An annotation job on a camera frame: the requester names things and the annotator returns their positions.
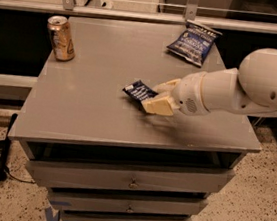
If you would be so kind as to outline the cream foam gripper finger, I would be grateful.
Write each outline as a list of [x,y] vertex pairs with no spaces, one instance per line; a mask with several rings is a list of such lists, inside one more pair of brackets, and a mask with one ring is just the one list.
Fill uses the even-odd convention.
[[172,116],[174,111],[179,108],[170,94],[158,94],[157,96],[145,99],[141,105],[148,114]]
[[155,85],[153,87],[153,90],[156,91],[156,93],[158,93],[158,94],[163,93],[163,92],[168,92],[168,91],[173,90],[179,82],[180,82],[180,78],[174,79],[174,80],[172,79],[167,82],[163,82],[161,84]]

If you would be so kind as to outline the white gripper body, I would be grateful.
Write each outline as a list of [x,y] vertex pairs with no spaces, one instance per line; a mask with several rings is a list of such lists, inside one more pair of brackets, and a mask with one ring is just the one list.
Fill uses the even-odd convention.
[[187,116],[209,113],[201,95],[204,75],[204,72],[188,74],[177,83],[172,91],[172,97],[179,111]]

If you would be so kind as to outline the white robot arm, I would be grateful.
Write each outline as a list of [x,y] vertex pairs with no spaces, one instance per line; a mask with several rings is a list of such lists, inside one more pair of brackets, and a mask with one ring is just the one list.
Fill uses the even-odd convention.
[[197,72],[156,85],[155,97],[141,104],[148,113],[187,116],[228,111],[237,115],[277,117],[277,50],[251,52],[237,68]]

